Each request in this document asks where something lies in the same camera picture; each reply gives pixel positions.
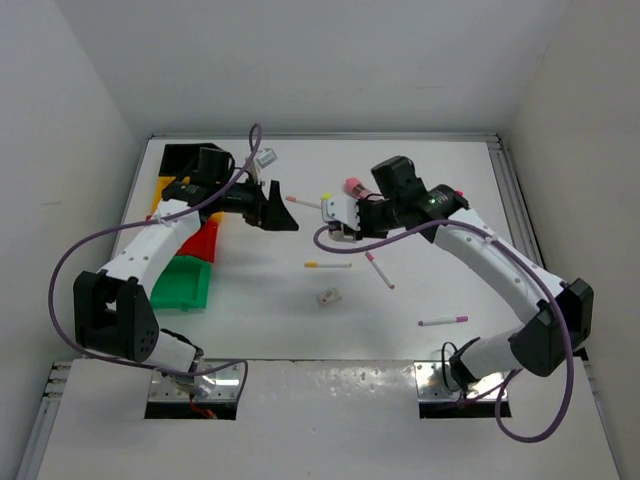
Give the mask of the white eraser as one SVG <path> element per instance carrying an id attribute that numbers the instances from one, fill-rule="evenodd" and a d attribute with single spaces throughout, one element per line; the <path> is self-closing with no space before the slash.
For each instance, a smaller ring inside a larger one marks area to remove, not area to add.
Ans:
<path id="1" fill-rule="evenodd" d="M 329 229 L 329 238 L 334 242 L 352 243 L 355 241 L 353 233 L 343 227 L 335 227 Z"/>

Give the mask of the white eraser block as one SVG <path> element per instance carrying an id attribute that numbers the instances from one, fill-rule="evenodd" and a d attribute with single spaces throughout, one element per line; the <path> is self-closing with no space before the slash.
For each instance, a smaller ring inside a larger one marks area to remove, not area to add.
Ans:
<path id="1" fill-rule="evenodd" d="M 332 287 L 316 294 L 316 300 L 319 306 L 327 306 L 342 299 L 341 291 Z"/>

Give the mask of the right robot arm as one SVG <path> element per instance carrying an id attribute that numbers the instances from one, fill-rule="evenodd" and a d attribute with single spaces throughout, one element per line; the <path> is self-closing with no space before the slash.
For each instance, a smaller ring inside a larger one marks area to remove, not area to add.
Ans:
<path id="1" fill-rule="evenodd" d="M 588 283 L 567 282 L 504 244 L 461 193 L 445 184 L 427 189 L 409 158 L 392 157 L 371 174 L 379 193 L 358 203 L 358 239 L 384 238 L 392 230 L 428 223 L 422 236 L 484 280 L 522 323 L 464 344 L 450 361 L 449 376 L 457 386 L 466 388 L 489 374 L 516 369 L 547 377 L 565 360 L 565 338 L 573 350 L 586 341 L 594 301 Z"/>

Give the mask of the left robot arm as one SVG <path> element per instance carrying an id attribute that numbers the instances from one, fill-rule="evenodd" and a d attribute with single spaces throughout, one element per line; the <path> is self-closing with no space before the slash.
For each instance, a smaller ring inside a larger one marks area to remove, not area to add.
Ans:
<path id="1" fill-rule="evenodd" d="M 258 151 L 243 182 L 231 153 L 212 143 L 166 146 L 161 172 L 171 179 L 143 227 L 98 272 L 83 272 L 73 285 L 75 338 L 87 350 L 164 370 L 176 387 L 195 398 L 213 388 L 196 373 L 203 351 L 185 337 L 159 327 L 150 296 L 180 248 L 218 213 L 236 213 L 265 231 L 296 231 L 278 181 L 265 187 L 261 168 L 273 163 Z"/>

